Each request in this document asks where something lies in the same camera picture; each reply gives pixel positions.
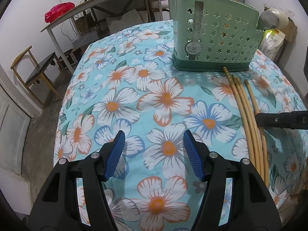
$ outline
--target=floral bedsheet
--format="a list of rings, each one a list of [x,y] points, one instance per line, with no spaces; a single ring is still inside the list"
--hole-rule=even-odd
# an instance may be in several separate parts
[[[126,143],[114,176],[104,184],[119,231],[190,230],[206,184],[195,177],[183,132],[224,158],[248,157],[240,113],[223,73],[189,73],[172,63],[172,21],[128,28],[91,44],[70,81],[61,108],[54,163],[85,158],[123,130]],[[248,79],[264,113],[305,110],[280,69],[257,51]],[[265,130],[269,191],[279,208],[294,189],[307,157],[306,131]],[[89,219],[78,180],[82,221]],[[228,179],[221,222],[232,194]]]

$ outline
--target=table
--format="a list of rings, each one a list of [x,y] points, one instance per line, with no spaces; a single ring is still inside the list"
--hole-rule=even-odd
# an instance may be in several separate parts
[[[65,14],[63,14],[62,16],[60,16],[59,18],[57,18],[56,20],[54,20],[52,23],[50,23],[49,25],[47,25],[45,28],[43,28],[41,30],[41,32],[43,32],[44,30],[47,30],[53,44],[56,47],[56,50],[60,53],[62,59],[64,60],[65,64],[67,65],[68,69],[71,71],[71,73],[74,73],[74,70],[72,68],[72,66],[70,65],[69,61],[67,60],[64,52],[62,51],[56,37],[54,36],[52,29],[56,26],[58,26],[59,24],[61,24],[62,22],[69,20],[70,18],[72,18],[72,22],[73,22],[73,26],[76,32],[78,32],[77,27],[74,23],[74,15],[77,15],[80,12],[85,11],[86,9],[92,8],[94,6],[96,6],[99,3],[102,2],[107,2],[110,0],[88,0],[82,4],[79,4],[78,6],[72,8],[71,10],[67,11]],[[161,8],[161,0],[158,0],[159,3],[159,12],[160,12],[160,18],[162,20],[162,8]]]

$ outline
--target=barcode sticker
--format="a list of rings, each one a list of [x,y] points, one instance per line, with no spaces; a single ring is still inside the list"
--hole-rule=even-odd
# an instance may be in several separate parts
[[[196,55],[201,52],[201,46],[199,43],[191,41],[186,44],[185,50],[189,55]]]

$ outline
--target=concrete floor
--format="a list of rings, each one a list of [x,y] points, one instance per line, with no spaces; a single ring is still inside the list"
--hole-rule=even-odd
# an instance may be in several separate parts
[[[72,74],[66,69],[54,82],[61,97],[64,97],[71,77]],[[30,121],[23,149],[22,176],[30,183],[32,204],[53,168],[54,140],[62,100],[49,92],[45,104],[48,106],[41,115]]]

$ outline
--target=plastic bag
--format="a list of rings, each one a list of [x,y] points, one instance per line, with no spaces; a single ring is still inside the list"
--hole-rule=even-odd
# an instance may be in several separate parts
[[[269,29],[264,32],[263,38],[261,40],[259,50],[266,55],[272,61],[275,59],[279,48],[283,44],[285,34],[280,30]]]
[[[71,2],[60,3],[54,7],[50,11],[45,14],[45,22],[51,23],[56,20],[61,15],[65,14],[70,9],[74,8],[75,4]]]

